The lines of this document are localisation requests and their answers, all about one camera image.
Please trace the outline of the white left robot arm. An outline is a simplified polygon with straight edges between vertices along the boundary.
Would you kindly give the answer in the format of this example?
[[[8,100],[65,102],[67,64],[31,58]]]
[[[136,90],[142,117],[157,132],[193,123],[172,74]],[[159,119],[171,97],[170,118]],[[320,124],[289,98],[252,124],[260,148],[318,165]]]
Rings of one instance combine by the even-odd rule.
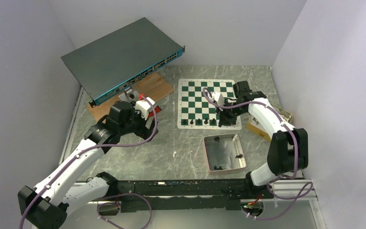
[[[74,183],[112,147],[130,147],[120,144],[122,136],[135,134],[142,141],[132,146],[143,145],[157,134],[157,125],[156,105],[151,98],[143,97],[132,103],[117,101],[50,175],[18,192],[19,228],[28,221],[39,229],[58,229],[68,215],[88,202],[114,199],[120,193],[119,181],[107,172],[97,174],[84,185],[76,187]]]

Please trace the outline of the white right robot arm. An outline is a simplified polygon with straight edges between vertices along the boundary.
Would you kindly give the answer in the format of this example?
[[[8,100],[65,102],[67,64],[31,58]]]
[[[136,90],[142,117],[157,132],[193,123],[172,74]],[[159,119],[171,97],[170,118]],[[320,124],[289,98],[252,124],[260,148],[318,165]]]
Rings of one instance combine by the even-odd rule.
[[[244,184],[244,193],[255,198],[262,192],[262,186],[289,172],[296,176],[299,170],[308,166],[308,134],[303,128],[296,128],[284,120],[261,91],[252,91],[248,82],[233,85],[233,100],[214,92],[212,101],[217,104],[216,112],[221,125],[232,125],[234,119],[248,113],[261,124],[270,137],[266,162],[249,172]]]

